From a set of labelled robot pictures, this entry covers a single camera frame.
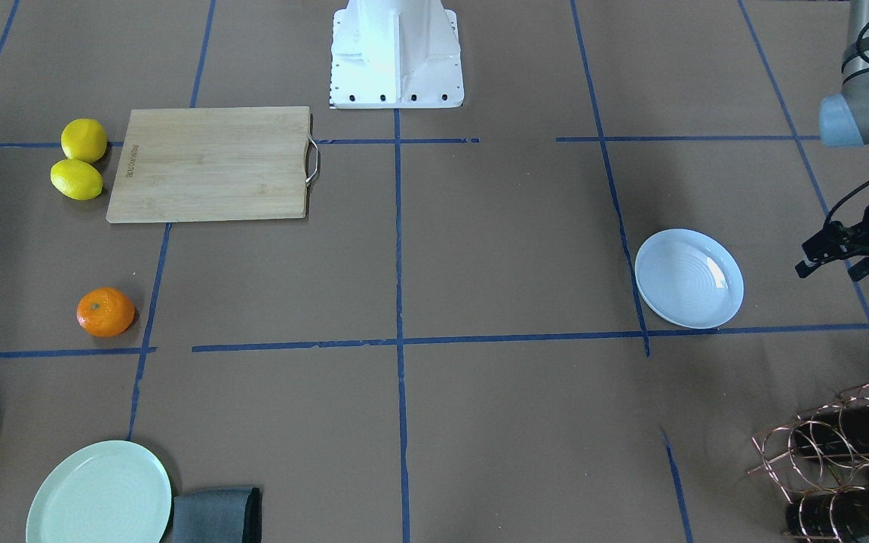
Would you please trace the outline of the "light blue plate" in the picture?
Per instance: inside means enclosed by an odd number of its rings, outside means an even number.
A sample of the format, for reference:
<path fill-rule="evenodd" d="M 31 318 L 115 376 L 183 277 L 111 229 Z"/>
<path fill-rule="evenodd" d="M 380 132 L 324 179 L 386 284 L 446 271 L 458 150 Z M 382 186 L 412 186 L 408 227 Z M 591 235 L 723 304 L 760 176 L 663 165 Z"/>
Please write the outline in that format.
<path fill-rule="evenodd" d="M 634 277 L 649 309 L 685 329 L 717 329 L 733 320 L 744 302 L 744 275 L 733 255 L 690 229 L 647 238 L 637 251 Z"/>

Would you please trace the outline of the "light green plate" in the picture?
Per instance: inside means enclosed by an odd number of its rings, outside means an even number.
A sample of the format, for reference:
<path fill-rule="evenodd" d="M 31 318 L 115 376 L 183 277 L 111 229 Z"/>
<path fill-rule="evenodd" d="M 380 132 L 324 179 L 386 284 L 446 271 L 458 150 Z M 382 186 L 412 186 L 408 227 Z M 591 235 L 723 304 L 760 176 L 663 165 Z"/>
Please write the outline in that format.
<path fill-rule="evenodd" d="M 66 457 L 42 481 L 25 540 L 158 542 L 172 501 L 171 481 L 154 453 L 131 441 L 100 441 Z"/>

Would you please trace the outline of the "dark wine bottle upper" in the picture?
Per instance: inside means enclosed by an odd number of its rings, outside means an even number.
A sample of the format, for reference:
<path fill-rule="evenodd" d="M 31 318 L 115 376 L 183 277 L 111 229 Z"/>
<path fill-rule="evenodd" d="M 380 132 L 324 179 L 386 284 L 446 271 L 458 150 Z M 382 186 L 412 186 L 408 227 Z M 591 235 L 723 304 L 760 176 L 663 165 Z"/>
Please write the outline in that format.
<path fill-rule="evenodd" d="M 831 410 L 811 417 L 794 430 L 794 447 L 808 457 L 869 456 L 869 405 Z"/>

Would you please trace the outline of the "dark wine bottle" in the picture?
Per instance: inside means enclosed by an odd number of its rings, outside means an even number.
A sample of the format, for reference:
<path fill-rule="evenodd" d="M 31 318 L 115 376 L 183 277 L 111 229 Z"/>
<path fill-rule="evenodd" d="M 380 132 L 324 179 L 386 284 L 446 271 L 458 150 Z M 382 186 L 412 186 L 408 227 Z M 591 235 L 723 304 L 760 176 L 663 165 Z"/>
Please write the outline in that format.
<path fill-rule="evenodd" d="M 790 533 L 821 542 L 869 542 L 869 489 L 810 495 L 787 506 Z"/>
<path fill-rule="evenodd" d="M 831 410 L 811 417 L 794 430 L 794 447 L 808 457 L 869 456 L 869 405 Z"/>

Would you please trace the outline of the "dark wine bottle lower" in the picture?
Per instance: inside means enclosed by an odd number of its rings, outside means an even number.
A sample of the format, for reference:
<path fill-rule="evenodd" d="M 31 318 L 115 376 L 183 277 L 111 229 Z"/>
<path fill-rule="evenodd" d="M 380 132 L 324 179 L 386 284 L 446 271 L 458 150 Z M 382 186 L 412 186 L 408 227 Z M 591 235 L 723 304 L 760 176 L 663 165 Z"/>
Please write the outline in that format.
<path fill-rule="evenodd" d="M 787 506 L 790 533 L 821 542 L 869 542 L 869 489 L 810 495 Z"/>

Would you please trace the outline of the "bamboo cutting board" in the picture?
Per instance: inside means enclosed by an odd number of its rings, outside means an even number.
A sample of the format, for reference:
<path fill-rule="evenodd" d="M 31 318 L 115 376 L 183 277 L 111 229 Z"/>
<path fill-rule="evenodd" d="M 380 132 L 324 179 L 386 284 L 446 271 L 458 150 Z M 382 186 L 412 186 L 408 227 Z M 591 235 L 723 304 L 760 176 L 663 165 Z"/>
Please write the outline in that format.
<path fill-rule="evenodd" d="M 318 168 L 307 106 L 135 109 L 106 218 L 303 219 Z"/>

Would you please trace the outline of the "folded grey cloth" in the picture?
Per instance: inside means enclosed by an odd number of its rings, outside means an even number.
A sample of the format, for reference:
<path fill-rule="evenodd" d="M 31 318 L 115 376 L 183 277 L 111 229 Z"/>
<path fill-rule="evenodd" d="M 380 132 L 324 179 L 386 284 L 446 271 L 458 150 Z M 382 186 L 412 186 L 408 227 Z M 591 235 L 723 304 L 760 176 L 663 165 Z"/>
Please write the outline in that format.
<path fill-rule="evenodd" d="M 261 488 L 235 486 L 188 492 L 173 499 L 173 542 L 259 542 Z"/>

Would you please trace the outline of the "orange fruit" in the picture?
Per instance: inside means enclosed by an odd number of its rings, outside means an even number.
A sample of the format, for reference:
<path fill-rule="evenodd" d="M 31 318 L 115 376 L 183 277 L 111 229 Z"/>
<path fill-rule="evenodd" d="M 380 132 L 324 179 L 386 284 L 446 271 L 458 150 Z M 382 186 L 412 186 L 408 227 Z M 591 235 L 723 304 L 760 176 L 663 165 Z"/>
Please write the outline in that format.
<path fill-rule="evenodd" d="M 77 302 L 76 320 L 90 336 L 120 336 L 134 322 L 136 307 L 132 300 L 114 287 L 87 292 Z"/>

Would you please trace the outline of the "upper yellow lemon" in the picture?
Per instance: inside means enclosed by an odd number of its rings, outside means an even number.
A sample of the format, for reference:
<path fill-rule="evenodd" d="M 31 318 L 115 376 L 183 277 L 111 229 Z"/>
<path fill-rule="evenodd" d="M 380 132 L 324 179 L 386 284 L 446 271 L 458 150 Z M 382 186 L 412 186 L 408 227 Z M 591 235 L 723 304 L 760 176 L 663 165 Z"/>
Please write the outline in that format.
<path fill-rule="evenodd" d="M 60 146 L 68 159 L 94 164 L 106 154 L 106 129 L 97 119 L 75 119 L 63 127 Z"/>

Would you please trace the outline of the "yellow lemon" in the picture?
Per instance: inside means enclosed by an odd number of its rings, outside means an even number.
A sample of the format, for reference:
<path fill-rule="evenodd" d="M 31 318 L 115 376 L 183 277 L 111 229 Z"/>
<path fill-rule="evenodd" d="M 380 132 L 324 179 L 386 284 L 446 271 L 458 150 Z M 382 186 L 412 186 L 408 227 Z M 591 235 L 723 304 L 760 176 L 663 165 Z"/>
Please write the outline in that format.
<path fill-rule="evenodd" d="M 97 198 L 103 192 L 103 176 L 92 164 L 66 158 L 51 168 L 51 183 L 62 195 L 77 201 Z"/>
<path fill-rule="evenodd" d="M 106 129 L 97 119 L 75 119 L 63 127 L 60 146 L 68 159 L 94 164 L 106 154 Z"/>

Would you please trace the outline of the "lower yellow lemon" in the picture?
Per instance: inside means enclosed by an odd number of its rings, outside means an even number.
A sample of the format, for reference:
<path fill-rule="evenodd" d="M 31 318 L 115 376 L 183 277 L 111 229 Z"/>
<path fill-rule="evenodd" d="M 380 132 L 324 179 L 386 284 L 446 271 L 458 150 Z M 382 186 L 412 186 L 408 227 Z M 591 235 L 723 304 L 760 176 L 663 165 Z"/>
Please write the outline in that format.
<path fill-rule="evenodd" d="M 77 201 L 97 198 L 103 192 L 103 176 L 92 164 L 66 158 L 51 168 L 51 183 L 62 195 Z"/>

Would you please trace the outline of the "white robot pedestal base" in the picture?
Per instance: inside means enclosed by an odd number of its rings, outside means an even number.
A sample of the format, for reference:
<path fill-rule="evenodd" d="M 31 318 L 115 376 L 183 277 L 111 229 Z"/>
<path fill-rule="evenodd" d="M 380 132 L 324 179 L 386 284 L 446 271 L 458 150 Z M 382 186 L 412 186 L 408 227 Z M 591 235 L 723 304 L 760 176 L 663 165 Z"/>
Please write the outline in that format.
<path fill-rule="evenodd" d="M 349 1 L 333 14 L 330 52 L 332 108 L 465 102 L 458 17 L 441 1 Z"/>

